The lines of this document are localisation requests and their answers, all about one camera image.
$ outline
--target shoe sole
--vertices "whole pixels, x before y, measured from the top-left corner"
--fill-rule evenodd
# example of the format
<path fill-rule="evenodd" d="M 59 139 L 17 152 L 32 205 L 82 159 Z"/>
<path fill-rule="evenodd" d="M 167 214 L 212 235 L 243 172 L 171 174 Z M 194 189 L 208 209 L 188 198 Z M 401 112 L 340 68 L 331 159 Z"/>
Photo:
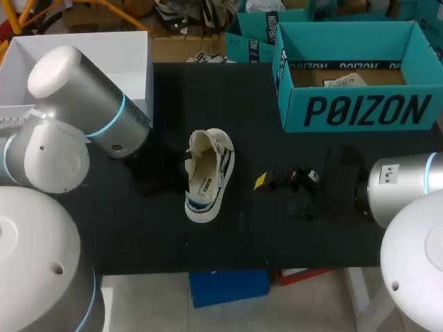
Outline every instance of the shoe sole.
<path fill-rule="evenodd" d="M 215 200 L 213 208 L 205 213 L 195 213 L 188 208 L 188 205 L 186 204 L 186 201 L 185 201 L 186 215 L 188 216 L 188 218 L 190 220 L 194 221 L 195 223 L 208 223 L 209 221 L 212 221 L 219 214 L 220 207 L 222 206 L 224 190 L 228 186 L 230 175 L 233 173 L 234 164 L 235 164 L 234 144 L 233 144 L 232 140 L 230 139 L 230 137 L 228 136 L 228 134 L 225 133 L 224 131 L 222 131 L 221 129 L 216 129 L 216 128 L 208 129 L 207 131 L 209 133 L 224 134 L 228 145 L 230 145 L 230 148 L 232 147 L 232 152 L 230 153 L 229 165 L 228 165 L 228 169 L 226 170 L 226 175 L 224 177 L 224 186 L 220 189 L 220 193 L 217 196 L 217 199 Z"/>

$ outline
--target shoe insole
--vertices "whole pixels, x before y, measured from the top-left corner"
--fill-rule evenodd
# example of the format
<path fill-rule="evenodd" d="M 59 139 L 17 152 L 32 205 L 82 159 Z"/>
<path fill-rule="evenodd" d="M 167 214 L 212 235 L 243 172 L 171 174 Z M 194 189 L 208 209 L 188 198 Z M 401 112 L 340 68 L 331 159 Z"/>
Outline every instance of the shoe insole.
<path fill-rule="evenodd" d="M 189 198 L 202 205 L 213 201 L 213 192 L 218 188 L 217 155 L 213 149 L 203 151 L 197 159 L 194 176 L 189 183 Z"/>

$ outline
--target screw hole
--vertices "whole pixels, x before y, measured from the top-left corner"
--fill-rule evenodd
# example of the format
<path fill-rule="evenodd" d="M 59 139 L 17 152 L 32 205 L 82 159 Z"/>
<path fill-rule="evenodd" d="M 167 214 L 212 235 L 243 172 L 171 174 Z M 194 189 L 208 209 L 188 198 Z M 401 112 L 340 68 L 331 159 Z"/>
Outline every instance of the screw hole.
<path fill-rule="evenodd" d="M 64 273 L 64 268 L 63 268 L 63 266 L 60 263 L 52 263 L 51 270 L 56 275 L 62 275 Z"/>
<path fill-rule="evenodd" d="M 398 282 L 393 282 L 393 283 L 392 283 L 392 290 L 393 290 L 394 292 L 397 292 L 397 290 L 399 289 L 399 287 L 400 287 L 400 285 L 399 285 Z"/>

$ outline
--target blue plastic box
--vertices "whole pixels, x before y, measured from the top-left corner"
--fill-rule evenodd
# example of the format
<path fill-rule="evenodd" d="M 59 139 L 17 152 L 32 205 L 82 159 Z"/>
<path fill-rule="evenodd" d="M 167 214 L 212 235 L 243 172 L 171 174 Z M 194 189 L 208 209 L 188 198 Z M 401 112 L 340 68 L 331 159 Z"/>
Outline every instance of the blue plastic box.
<path fill-rule="evenodd" d="M 400 68 L 406 85 L 296 89 L 289 68 Z M 413 22 L 281 23 L 272 71 L 286 132 L 430 129 L 443 109 L 443 66 Z"/>
<path fill-rule="evenodd" d="M 191 298 L 195 308 L 263 296 L 269 292 L 265 270 L 189 273 Z"/>
<path fill-rule="evenodd" d="M 238 20 L 226 30 L 226 52 L 229 60 L 235 62 L 272 62 L 274 45 L 245 38 L 240 32 Z"/>
<path fill-rule="evenodd" d="M 280 12 L 246 12 L 246 0 L 242 0 L 238 10 L 238 21 L 242 35 L 259 42 L 275 44 L 278 22 L 311 21 L 314 16 L 314 5 L 305 0 L 303 9 L 282 10 Z"/>

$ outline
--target white cardboard box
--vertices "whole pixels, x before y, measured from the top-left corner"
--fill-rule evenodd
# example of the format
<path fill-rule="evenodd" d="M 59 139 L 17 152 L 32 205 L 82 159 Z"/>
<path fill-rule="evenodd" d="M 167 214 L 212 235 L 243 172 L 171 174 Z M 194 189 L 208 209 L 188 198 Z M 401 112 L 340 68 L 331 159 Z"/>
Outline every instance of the white cardboard box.
<path fill-rule="evenodd" d="M 145 31 L 15 37 L 0 66 L 0 118 L 22 116 L 35 104 L 27 88 L 30 71 L 49 50 L 72 45 L 152 120 L 151 44 Z"/>

